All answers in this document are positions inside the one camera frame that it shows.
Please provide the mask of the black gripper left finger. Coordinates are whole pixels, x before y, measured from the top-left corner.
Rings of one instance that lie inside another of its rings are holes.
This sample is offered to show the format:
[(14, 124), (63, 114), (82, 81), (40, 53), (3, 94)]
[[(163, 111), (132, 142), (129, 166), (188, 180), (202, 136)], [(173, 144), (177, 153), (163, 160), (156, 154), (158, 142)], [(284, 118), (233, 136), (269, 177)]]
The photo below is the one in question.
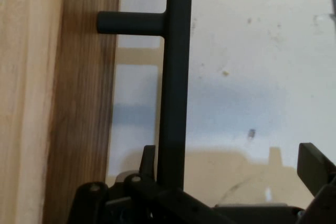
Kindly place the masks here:
[(180, 189), (165, 189), (154, 179), (155, 147), (143, 149), (140, 169), (123, 182), (81, 185), (71, 223), (223, 223), (223, 216)]

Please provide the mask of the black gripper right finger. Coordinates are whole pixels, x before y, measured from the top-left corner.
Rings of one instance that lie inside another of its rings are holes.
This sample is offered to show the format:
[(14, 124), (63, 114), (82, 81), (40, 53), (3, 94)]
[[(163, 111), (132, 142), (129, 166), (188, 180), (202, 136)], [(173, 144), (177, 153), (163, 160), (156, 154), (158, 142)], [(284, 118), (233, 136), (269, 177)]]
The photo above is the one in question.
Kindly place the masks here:
[(298, 223), (335, 223), (335, 165), (312, 143), (301, 143), (297, 174), (314, 196)]

